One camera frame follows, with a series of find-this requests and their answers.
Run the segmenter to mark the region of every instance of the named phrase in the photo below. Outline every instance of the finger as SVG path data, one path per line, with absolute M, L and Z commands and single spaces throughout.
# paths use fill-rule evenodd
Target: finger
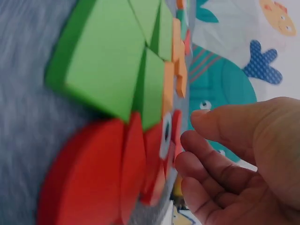
M 251 105 L 224 105 L 207 113 L 194 111 L 191 123 L 202 137 L 230 144 L 235 147 L 232 150 L 237 156 L 253 162 L 255 130 L 274 108 L 272 100 Z
M 191 152 L 183 152 L 176 157 L 175 167 L 184 177 L 192 177 L 199 181 L 211 199 L 225 208 L 236 200 L 236 195 L 225 191 L 206 171 L 199 159 Z
M 239 194 L 245 189 L 254 172 L 219 154 L 196 131 L 186 131 L 181 136 L 182 147 L 200 160 L 207 172 L 226 190 Z
M 188 208 L 202 224 L 210 224 L 222 212 L 196 179 L 185 177 L 181 190 Z

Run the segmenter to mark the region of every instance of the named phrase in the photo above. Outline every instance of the foam block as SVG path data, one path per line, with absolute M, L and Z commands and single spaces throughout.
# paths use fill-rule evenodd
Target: foam block
M 188 16 L 187 16 L 186 10 L 179 9 L 177 11 L 176 17 L 181 22 L 181 39 L 185 40 L 186 39 L 187 30 L 188 30 Z
M 158 55 L 167 61 L 172 60 L 173 15 L 165 1 L 160 6 Z
M 143 130 L 158 124 L 162 115 L 164 61 L 146 48 L 140 64 L 133 110 L 142 116 Z
M 173 156 L 173 167 L 175 167 L 175 158 L 182 152 L 182 146 L 180 143 L 181 134 L 181 122 L 182 112 L 181 110 L 175 110 L 172 117 L 172 136 L 171 142 L 175 144 L 175 154 Z
M 176 145 L 174 142 L 170 142 L 170 147 L 169 147 L 169 152 L 167 158 L 164 160 L 163 165 L 164 165 L 164 174 L 165 174 L 165 179 L 167 180 L 169 174 L 170 174 L 170 169 L 173 165 L 174 158 L 175 158 L 175 149 Z
M 180 57 L 175 63 L 175 74 L 177 75 L 176 92 L 180 98 L 185 98 L 187 91 L 188 71 L 185 62 L 185 45 L 180 44 Z
M 133 112 L 125 128 L 123 165 L 121 172 L 121 221 L 126 225 L 135 208 L 145 178 L 146 152 L 141 116 Z
M 164 95 L 162 117 L 170 112 L 173 108 L 173 89 L 174 89 L 174 64 L 165 62 L 165 79 L 164 79 Z
M 181 44 L 181 24 L 180 20 L 173 18 L 173 42 L 172 42 L 172 62 L 176 62 L 180 55 Z
M 109 225 L 118 218 L 123 132 L 113 119 L 72 137 L 43 183 L 38 225 Z
M 184 9 L 187 7 L 186 0 L 177 0 L 177 8 Z
M 180 129 L 182 122 L 182 112 L 181 110 L 175 110 L 172 117 L 172 135 L 171 141 L 175 144 L 180 144 Z
M 165 187 L 165 173 L 162 163 L 159 165 L 159 169 L 155 180 L 151 183 L 149 191 L 141 196 L 140 201 L 148 206 L 155 206 L 162 195 Z
M 146 150 L 146 176 L 142 186 L 142 194 L 149 192 L 153 181 L 156 179 L 157 172 L 160 167 L 161 160 L 159 158 L 159 151 L 162 138 L 162 126 L 161 121 L 158 125 L 144 133 L 144 143 Z
M 148 45 L 151 44 L 161 0 L 129 0 Z
M 127 0 L 79 1 L 56 46 L 46 83 L 128 122 L 144 43 Z
M 189 55 L 191 53 L 191 31 L 187 30 L 186 39 L 184 40 L 185 46 L 185 55 Z

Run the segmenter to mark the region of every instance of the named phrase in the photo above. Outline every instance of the red semicircle block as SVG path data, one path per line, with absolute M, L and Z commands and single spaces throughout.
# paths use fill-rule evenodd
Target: red semicircle block
M 118 218 L 124 124 L 95 122 L 62 149 L 42 186 L 38 225 L 109 225 Z
M 141 116 L 131 114 L 125 128 L 123 165 L 121 172 L 121 222 L 126 225 L 135 208 L 145 178 L 146 152 Z

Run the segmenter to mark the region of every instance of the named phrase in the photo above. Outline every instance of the googly eye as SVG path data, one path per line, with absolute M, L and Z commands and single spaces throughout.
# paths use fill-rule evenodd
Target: googly eye
M 200 109 L 211 109 L 210 101 L 203 101 L 199 105 Z
M 172 117 L 170 113 L 167 113 L 163 119 L 163 129 L 160 142 L 159 157 L 164 160 L 166 159 L 171 142 L 171 131 L 172 131 Z

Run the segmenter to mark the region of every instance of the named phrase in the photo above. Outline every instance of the cartoon fish print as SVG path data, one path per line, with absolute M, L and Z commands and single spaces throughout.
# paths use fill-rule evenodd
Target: cartoon fish print
M 285 36 L 296 35 L 296 28 L 286 7 L 272 0 L 260 0 L 259 3 L 266 19 L 275 30 Z
M 243 71 L 247 77 L 261 79 L 270 84 L 280 84 L 282 82 L 281 73 L 270 66 L 277 58 L 277 51 L 269 49 L 262 52 L 262 46 L 257 40 L 250 43 L 250 62 L 244 67 Z
M 245 73 L 234 63 L 200 46 L 193 45 L 194 58 L 189 70 L 189 113 L 198 109 L 215 109 L 222 105 L 249 104 L 257 101 Z M 239 158 L 217 142 L 212 147 L 234 162 Z

